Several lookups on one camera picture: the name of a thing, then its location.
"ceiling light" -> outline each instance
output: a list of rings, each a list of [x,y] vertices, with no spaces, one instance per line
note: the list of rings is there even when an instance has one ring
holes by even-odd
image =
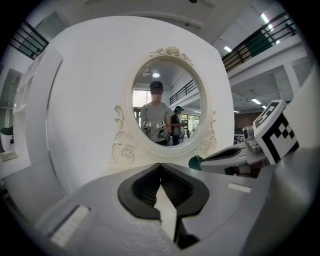
[[[261,102],[257,100],[256,98],[251,99],[255,104],[261,105]]]
[[[229,53],[232,51],[228,46],[224,47],[225,50],[227,50]]]
[[[262,17],[262,19],[264,20],[265,23],[269,23],[269,20],[268,20],[267,16],[264,13],[261,14],[261,17]],[[271,24],[268,26],[268,28],[271,29],[270,31],[274,30]]]

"white mirror frame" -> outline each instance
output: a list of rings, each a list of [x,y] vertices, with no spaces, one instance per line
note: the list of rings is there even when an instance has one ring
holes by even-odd
[[[177,62],[190,73],[200,93],[201,118],[198,129],[190,140],[178,146],[161,146],[151,141],[141,131],[133,112],[133,90],[137,74],[144,70],[148,64],[159,60]],[[195,155],[199,155],[199,151],[205,155],[214,153],[217,145],[213,129],[215,111],[211,112],[210,99],[205,79],[193,66],[192,61],[184,53],[180,53],[178,48],[174,46],[165,49],[159,48],[149,53],[139,60],[128,74],[122,93],[122,104],[115,107],[115,111],[119,114],[115,119],[119,123],[119,129],[112,147],[113,159],[121,165],[132,164],[135,156],[140,154],[140,145],[146,151],[164,158],[181,157],[192,151],[195,151]]]

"person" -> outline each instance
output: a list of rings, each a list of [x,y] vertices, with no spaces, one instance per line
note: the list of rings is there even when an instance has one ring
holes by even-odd
[[[151,122],[150,140],[159,145],[167,146],[168,137],[159,137],[159,131],[157,130],[157,123],[159,122],[165,123],[168,132],[171,130],[171,116],[173,112],[161,101],[163,93],[164,86],[160,81],[150,83],[152,101],[142,106],[140,118],[142,124],[145,121]]]
[[[174,115],[171,117],[171,136],[172,136],[172,146],[176,146],[179,144],[179,137],[180,137],[180,127],[186,126],[184,123],[180,123],[178,115],[181,114],[182,107],[176,106],[174,109]]]

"mirror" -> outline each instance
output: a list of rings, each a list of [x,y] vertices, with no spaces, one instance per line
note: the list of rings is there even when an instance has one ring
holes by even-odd
[[[181,145],[197,132],[199,88],[176,61],[160,59],[143,66],[134,80],[132,104],[141,132],[161,146]]]

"railing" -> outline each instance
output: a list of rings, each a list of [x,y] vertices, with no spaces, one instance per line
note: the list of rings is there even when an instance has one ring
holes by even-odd
[[[17,29],[10,46],[22,54],[35,60],[47,47],[49,42],[27,21],[24,21]]]
[[[190,82],[188,82],[184,87],[178,90],[178,92],[170,98],[170,105],[173,104],[174,102],[177,102],[183,96],[186,96],[187,94],[191,93],[196,88],[197,88],[197,84],[192,79]]]
[[[295,34],[296,29],[294,22],[287,17],[285,12],[279,14],[222,58],[225,70],[227,72],[231,71],[254,56],[276,45],[280,42],[280,39],[288,38]]]

